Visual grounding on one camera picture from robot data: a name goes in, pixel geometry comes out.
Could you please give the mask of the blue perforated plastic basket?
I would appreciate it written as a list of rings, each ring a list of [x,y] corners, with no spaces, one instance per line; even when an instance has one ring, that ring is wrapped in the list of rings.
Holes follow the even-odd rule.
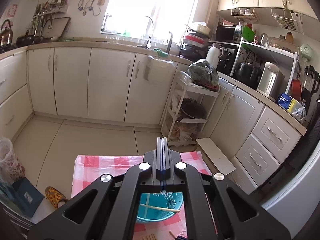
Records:
[[[164,221],[180,213],[182,205],[183,193],[181,192],[142,193],[136,222]]]

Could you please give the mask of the white stool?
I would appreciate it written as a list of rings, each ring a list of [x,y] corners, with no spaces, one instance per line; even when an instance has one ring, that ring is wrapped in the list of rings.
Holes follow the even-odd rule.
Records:
[[[235,166],[210,138],[196,139],[196,143],[221,174],[226,176],[236,170]]]

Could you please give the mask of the red white checkered tablecloth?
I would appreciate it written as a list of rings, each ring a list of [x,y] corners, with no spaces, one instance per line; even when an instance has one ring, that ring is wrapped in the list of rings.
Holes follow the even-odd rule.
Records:
[[[68,239],[132,239],[142,193],[182,192],[189,239],[217,237],[204,190],[204,180],[193,166],[171,150],[148,152],[143,162],[123,176],[102,175],[72,200],[83,219],[69,226]]]

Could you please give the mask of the yellow patterned slipper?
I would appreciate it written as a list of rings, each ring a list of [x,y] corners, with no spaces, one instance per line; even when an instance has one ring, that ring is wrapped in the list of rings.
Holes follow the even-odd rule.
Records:
[[[60,208],[68,202],[68,199],[57,189],[48,186],[45,189],[46,198],[50,201],[53,207]]]

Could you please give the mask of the blue dustpan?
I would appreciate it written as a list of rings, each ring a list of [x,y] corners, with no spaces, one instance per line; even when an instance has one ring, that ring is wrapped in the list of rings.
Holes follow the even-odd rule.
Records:
[[[22,213],[27,217],[33,217],[44,195],[27,178],[14,182],[10,190]]]

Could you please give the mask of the floral clear waste bin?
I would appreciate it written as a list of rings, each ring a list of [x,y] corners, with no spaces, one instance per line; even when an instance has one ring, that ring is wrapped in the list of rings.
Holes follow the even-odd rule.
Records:
[[[13,181],[18,181],[25,177],[25,168],[15,154],[13,144],[10,139],[1,137],[1,169]]]

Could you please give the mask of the white tiered trolley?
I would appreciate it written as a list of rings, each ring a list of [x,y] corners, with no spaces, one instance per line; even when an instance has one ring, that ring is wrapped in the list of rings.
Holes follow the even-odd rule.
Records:
[[[213,110],[220,85],[210,89],[193,83],[191,77],[178,71],[165,104],[161,134],[170,146],[196,144]]]

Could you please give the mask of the dark green bag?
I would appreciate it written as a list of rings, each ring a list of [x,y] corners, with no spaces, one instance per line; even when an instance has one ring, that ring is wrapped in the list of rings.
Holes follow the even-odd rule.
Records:
[[[219,75],[216,69],[206,59],[199,59],[192,63],[187,70],[193,81],[204,85],[215,86],[219,84]]]

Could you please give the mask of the white electric kettle pot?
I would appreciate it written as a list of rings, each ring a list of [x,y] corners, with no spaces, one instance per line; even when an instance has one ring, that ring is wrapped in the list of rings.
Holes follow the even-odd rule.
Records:
[[[277,65],[266,62],[257,91],[275,102],[280,94],[284,78],[284,74]]]

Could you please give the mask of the white thermos jug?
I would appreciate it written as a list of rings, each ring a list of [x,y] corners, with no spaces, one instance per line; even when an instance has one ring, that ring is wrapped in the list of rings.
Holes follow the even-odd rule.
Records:
[[[218,43],[213,43],[209,48],[206,60],[214,67],[217,68],[220,58],[224,55],[224,49]]]

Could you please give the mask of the black microwave oven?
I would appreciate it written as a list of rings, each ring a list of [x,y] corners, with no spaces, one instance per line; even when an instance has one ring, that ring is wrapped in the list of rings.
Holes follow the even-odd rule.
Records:
[[[242,25],[218,25],[215,40],[219,42],[240,43]]]

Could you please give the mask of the black pan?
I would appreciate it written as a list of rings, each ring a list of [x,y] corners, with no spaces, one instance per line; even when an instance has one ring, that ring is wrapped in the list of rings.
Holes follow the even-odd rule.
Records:
[[[42,36],[34,36],[29,34],[29,29],[27,29],[26,33],[22,36],[19,36],[16,40],[16,46],[23,47],[29,46],[32,44],[38,44],[43,40]]]

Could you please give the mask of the steel kettle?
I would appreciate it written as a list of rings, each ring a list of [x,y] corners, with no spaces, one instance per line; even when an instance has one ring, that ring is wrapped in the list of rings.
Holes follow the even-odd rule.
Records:
[[[1,26],[1,47],[7,46],[12,43],[13,31],[9,19],[6,19]]]

